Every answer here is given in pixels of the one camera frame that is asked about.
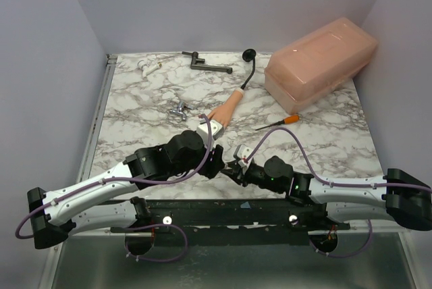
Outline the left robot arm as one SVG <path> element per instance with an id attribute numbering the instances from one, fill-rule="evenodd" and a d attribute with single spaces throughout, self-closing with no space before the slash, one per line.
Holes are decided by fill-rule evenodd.
<path id="1" fill-rule="evenodd" d="M 185 130 L 168 143 L 141 148 L 107 171 L 73 186 L 27 193 L 32 239 L 36 249 L 51 248 L 70 236 L 110 226 L 141 232 L 149 214 L 140 199 L 111 204 L 109 200 L 149 186 L 176 184 L 196 174 L 208 179 L 222 170 L 223 149 L 214 142 L 221 132 L 201 126 Z"/>

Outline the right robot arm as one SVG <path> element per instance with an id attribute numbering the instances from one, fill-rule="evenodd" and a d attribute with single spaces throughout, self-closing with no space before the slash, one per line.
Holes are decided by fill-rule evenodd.
<path id="1" fill-rule="evenodd" d="M 370 178 L 325 178 L 295 172 L 277 156 L 263 166 L 235 159 L 222 174 L 246 187 L 250 184 L 285 195 L 298 206 L 323 205 L 310 213 L 314 227 L 356 219 L 394 221 L 410 230 L 431 230 L 431 188 L 401 169 Z"/>

